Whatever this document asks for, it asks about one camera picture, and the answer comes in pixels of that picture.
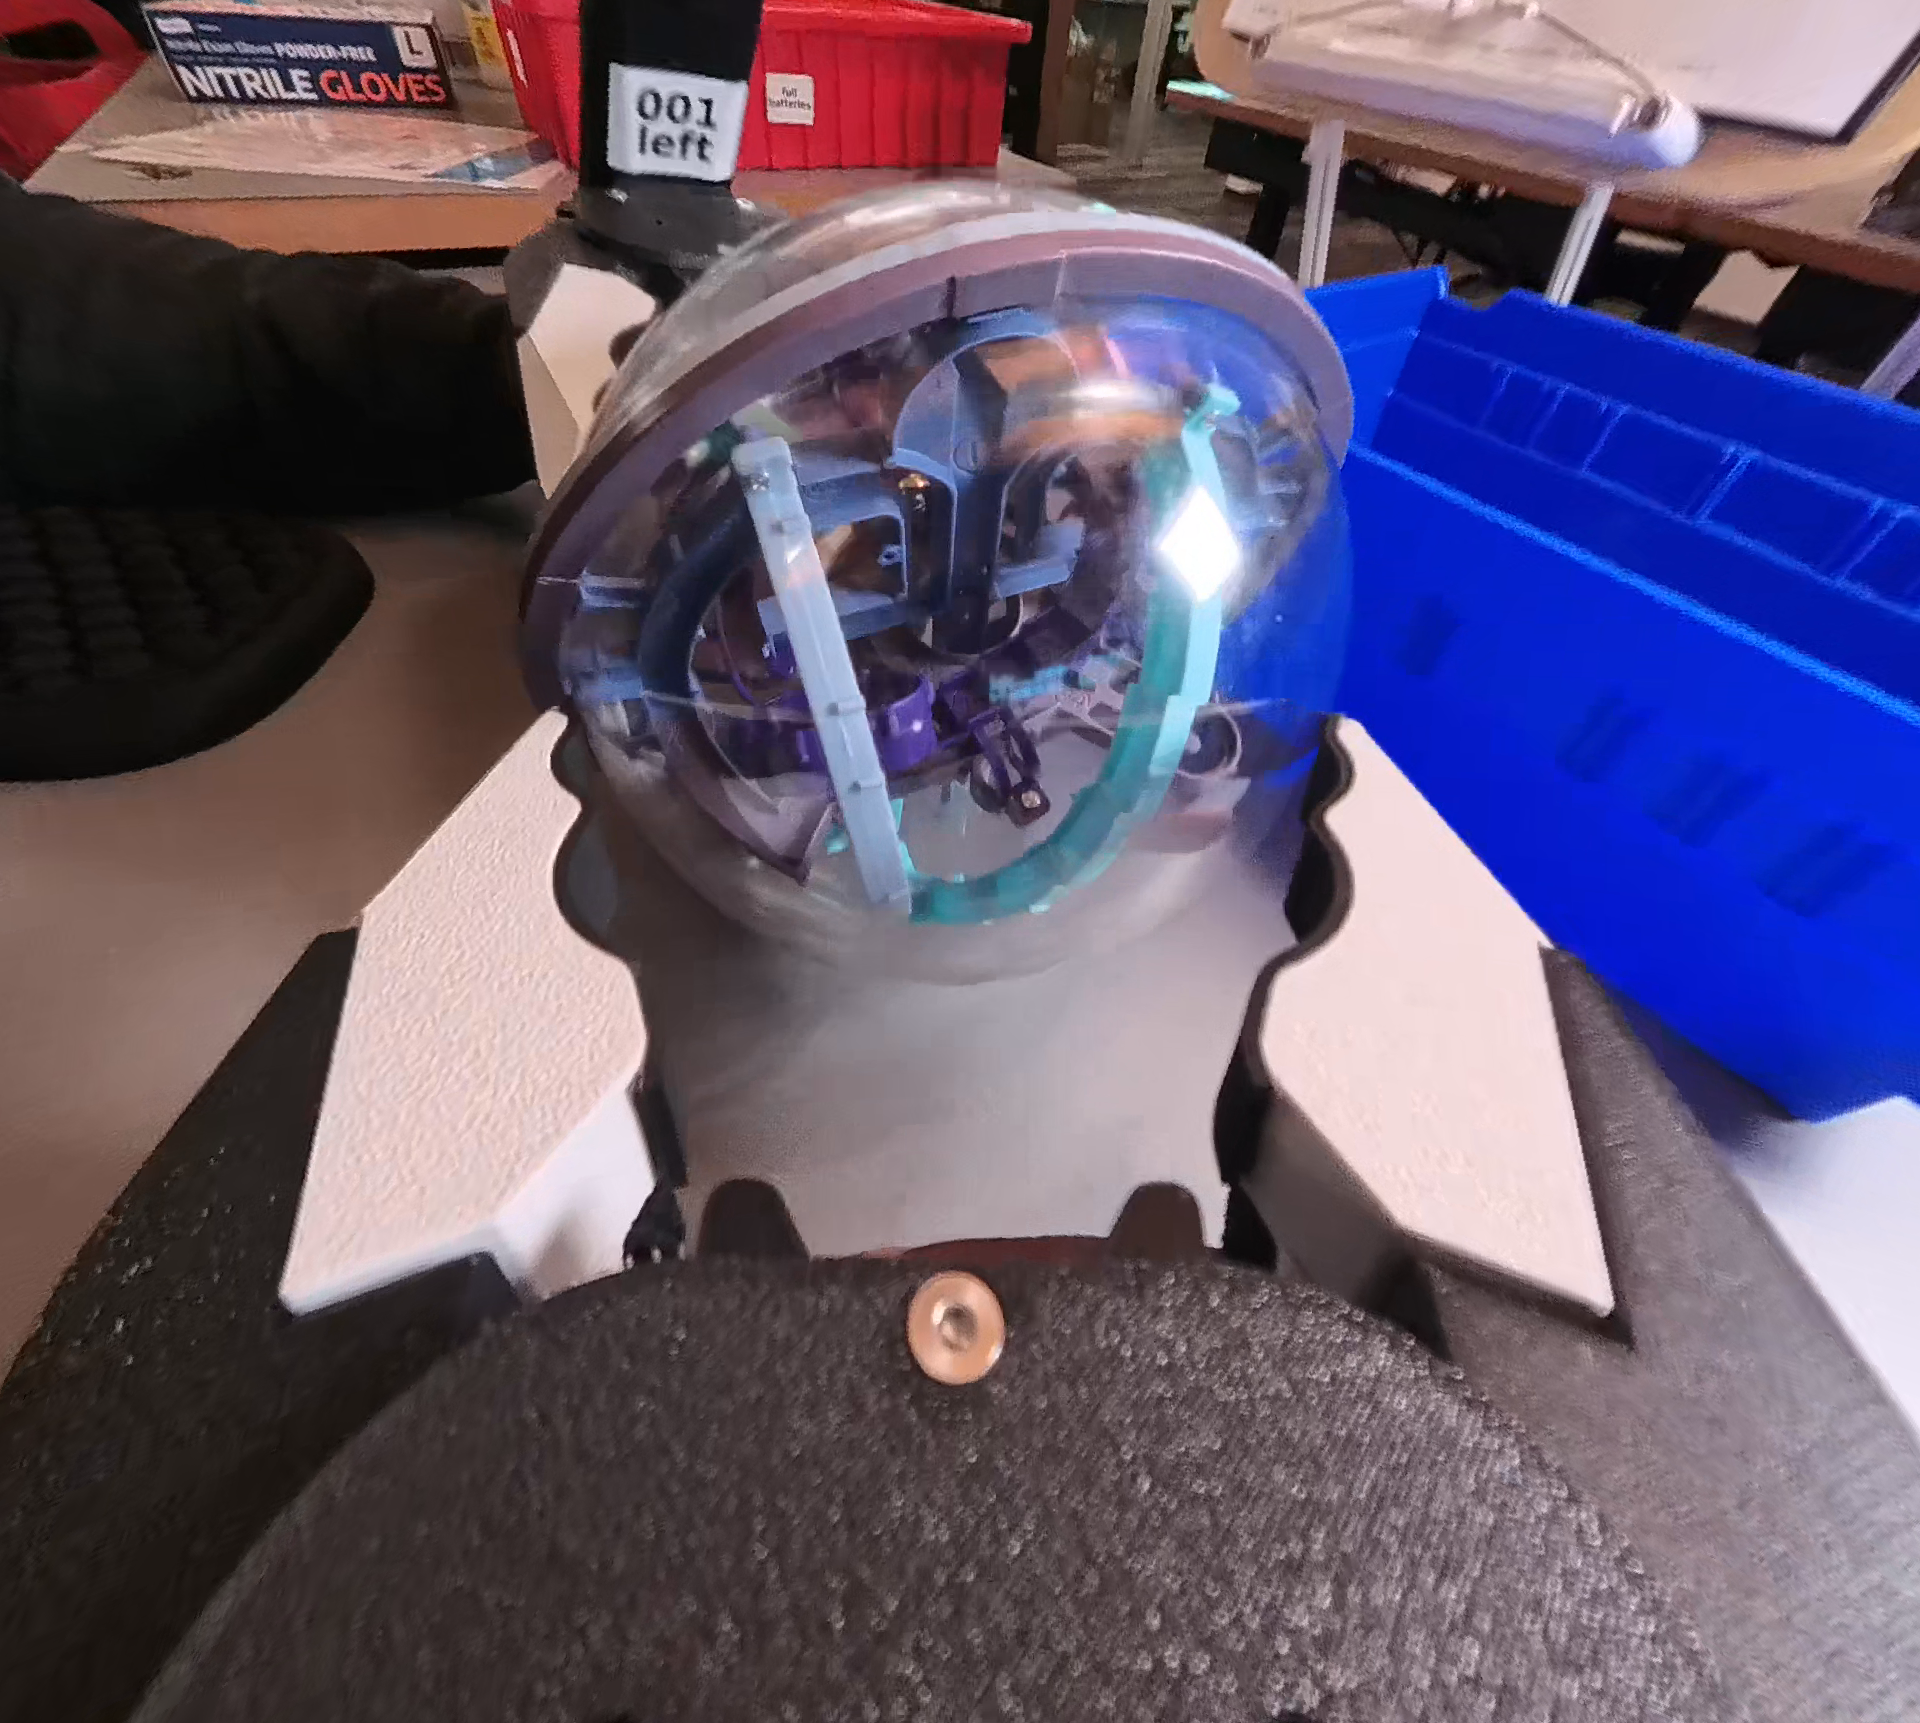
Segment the red carry bag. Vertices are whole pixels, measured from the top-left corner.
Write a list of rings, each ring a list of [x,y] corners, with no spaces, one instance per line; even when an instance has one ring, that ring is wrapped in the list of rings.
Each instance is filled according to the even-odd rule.
[[[3,43],[74,31],[79,57],[3,57],[3,173],[24,183],[146,65],[149,53],[90,0],[3,0]]]

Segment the black mesh chair seat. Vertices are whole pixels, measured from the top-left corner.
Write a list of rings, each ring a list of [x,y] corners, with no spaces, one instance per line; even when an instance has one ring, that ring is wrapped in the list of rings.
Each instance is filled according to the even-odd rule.
[[[3,508],[3,780],[181,762],[280,710],[360,624],[368,562],[246,512]]]

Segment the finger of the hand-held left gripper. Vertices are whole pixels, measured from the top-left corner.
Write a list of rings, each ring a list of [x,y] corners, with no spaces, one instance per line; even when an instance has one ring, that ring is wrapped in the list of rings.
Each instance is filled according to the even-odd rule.
[[[563,262],[511,304],[535,482],[550,500],[585,454],[599,406],[659,302],[617,270]]]

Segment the clear maze ball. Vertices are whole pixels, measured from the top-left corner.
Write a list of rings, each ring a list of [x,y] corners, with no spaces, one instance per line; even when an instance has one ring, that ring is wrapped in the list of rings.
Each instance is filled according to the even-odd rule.
[[[1356,406],[1285,270],[945,183],[643,278],[520,656],[688,886],[976,980],[1289,858],[1350,638]]]

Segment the blue plastic tray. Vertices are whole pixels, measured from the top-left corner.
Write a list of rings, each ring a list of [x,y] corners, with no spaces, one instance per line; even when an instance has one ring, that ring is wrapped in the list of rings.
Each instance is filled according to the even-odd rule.
[[[1343,712],[1784,1112],[1915,1102],[1917,410],[1440,272],[1311,302],[1356,408]]]

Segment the person's left forearm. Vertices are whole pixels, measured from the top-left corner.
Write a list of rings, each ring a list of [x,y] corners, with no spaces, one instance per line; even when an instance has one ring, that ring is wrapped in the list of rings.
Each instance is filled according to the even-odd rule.
[[[378,518],[535,478],[501,296],[5,181],[6,504]]]

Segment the glove box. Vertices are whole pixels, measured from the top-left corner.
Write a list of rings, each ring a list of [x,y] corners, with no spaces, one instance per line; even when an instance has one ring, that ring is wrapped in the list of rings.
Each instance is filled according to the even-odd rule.
[[[188,105],[460,113],[442,37],[425,11],[169,0],[141,13],[156,57]]]

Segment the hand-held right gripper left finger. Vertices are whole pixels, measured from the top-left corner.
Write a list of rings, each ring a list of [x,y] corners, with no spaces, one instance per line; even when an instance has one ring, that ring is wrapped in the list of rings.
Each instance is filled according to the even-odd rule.
[[[659,1188],[631,968],[564,908],[587,812],[542,714],[356,926],[280,1304],[485,1256],[545,1302],[619,1274]]]

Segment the red plastic bin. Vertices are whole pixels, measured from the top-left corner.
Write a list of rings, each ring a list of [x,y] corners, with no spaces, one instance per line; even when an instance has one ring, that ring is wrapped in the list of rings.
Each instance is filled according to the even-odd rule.
[[[582,0],[490,0],[529,131],[582,159]],[[765,0],[735,173],[996,167],[1028,25],[912,0]]]

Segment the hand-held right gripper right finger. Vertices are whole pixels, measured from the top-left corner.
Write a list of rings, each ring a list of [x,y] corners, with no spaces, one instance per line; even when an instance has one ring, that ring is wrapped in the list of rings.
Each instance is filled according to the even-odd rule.
[[[1373,1314],[1445,1270],[1617,1314],[1542,930],[1353,720],[1323,724],[1215,1106],[1224,1248]]]

